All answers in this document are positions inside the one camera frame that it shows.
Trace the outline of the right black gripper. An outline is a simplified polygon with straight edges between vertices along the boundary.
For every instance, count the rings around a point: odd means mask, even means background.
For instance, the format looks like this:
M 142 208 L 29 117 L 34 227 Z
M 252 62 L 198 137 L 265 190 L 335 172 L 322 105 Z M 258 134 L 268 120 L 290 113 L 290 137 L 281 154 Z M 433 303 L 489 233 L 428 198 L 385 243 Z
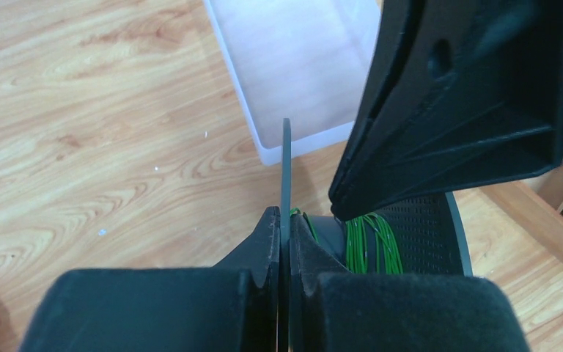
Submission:
M 329 190 L 348 220 L 563 160 L 563 1 L 385 1 Z

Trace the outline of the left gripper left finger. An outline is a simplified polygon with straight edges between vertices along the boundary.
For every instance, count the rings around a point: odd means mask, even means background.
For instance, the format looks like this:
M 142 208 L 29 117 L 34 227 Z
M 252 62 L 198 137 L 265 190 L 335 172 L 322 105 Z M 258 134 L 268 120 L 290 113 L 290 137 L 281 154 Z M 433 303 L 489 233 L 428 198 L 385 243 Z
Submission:
M 280 210 L 211 267 L 62 274 L 22 351 L 275 351 Z

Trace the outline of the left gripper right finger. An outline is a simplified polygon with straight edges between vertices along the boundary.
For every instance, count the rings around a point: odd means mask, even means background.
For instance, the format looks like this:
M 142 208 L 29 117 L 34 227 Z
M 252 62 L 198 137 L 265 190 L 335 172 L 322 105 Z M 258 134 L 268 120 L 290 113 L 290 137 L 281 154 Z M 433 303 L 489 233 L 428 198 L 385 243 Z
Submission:
M 508 298 L 461 275 L 353 274 L 290 220 L 294 351 L 527 351 Z

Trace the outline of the dark grey perforated spool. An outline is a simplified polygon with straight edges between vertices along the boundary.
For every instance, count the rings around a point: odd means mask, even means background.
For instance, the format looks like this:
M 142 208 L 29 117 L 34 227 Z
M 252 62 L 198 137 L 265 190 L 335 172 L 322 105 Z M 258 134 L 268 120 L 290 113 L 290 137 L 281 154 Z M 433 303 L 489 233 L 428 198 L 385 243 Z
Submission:
M 419 197 L 349 221 L 308 216 L 291 206 L 292 133 L 283 121 L 277 344 L 302 350 L 302 276 L 341 268 L 352 274 L 472 275 L 452 193 Z

